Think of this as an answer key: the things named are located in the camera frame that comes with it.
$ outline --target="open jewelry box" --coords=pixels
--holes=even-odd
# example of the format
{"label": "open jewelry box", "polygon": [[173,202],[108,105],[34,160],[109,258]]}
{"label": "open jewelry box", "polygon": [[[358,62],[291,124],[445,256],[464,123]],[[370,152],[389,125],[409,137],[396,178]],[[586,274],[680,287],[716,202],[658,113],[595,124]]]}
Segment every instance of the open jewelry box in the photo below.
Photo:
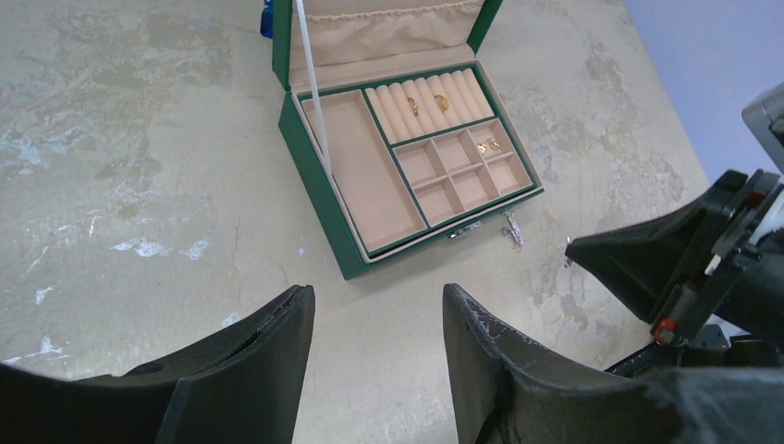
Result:
{"label": "open jewelry box", "polygon": [[474,57],[501,0],[295,1],[279,127],[344,278],[543,191]]}

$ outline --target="jewelry box lid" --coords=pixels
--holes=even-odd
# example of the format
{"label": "jewelry box lid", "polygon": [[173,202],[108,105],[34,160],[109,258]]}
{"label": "jewelry box lid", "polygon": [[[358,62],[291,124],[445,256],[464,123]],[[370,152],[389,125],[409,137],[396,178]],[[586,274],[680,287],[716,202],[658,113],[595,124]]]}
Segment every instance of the jewelry box lid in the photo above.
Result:
{"label": "jewelry box lid", "polygon": [[[295,0],[275,0],[273,71],[286,91],[305,69]],[[349,65],[467,47],[476,54],[502,0],[303,0],[313,64]]]}

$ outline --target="red component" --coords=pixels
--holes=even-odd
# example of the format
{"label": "red component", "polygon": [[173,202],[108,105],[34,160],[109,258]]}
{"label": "red component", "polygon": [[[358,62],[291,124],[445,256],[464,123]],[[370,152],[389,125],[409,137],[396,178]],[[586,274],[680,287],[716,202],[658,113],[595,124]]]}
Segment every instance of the red component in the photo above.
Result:
{"label": "red component", "polygon": [[764,199],[765,199],[765,194],[763,192],[752,191],[752,193],[749,194],[749,205],[751,207],[755,207],[761,204]]}
{"label": "red component", "polygon": [[654,330],[653,337],[656,339],[656,342],[660,344],[668,343],[666,339],[662,338],[661,334],[664,333],[665,330],[674,332],[675,326],[675,322],[673,322],[672,319],[668,319],[666,317],[662,319],[658,327],[656,327],[656,330]]}

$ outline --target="white ribbon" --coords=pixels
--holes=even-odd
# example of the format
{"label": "white ribbon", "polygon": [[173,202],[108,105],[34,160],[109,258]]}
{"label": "white ribbon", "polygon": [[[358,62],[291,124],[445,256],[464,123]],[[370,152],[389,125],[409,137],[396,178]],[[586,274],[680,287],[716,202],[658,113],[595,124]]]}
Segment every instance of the white ribbon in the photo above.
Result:
{"label": "white ribbon", "polygon": [[321,146],[322,158],[324,159],[324,171],[329,183],[332,184],[332,162],[329,158],[329,146],[326,142],[326,126],[324,125],[324,113],[321,110],[321,100],[318,95],[318,84],[316,83],[316,69],[313,66],[313,54],[311,51],[311,36],[308,34],[308,24],[305,21],[305,5],[302,0],[296,0],[297,15],[300,17],[300,31],[302,33],[302,45],[305,48],[305,63],[308,65],[308,77],[311,80],[311,95],[313,96],[313,106],[316,111],[316,121],[319,125],[318,142]]}

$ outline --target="gold ring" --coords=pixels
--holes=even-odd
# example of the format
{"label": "gold ring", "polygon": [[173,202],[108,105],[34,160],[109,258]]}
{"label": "gold ring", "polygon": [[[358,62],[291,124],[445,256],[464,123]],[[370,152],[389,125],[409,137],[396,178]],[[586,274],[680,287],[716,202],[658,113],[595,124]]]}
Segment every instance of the gold ring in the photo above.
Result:
{"label": "gold ring", "polygon": [[408,97],[408,99],[409,99],[409,105],[411,105],[411,111],[414,112],[414,116],[415,117],[418,117],[419,116],[419,104],[416,103],[416,100],[414,100],[414,99],[412,99],[410,97]]}
{"label": "gold ring", "polygon": [[444,97],[441,94],[436,94],[433,97],[438,102],[438,106],[441,107],[441,112],[442,113],[449,109],[449,99],[447,99],[446,97]]}

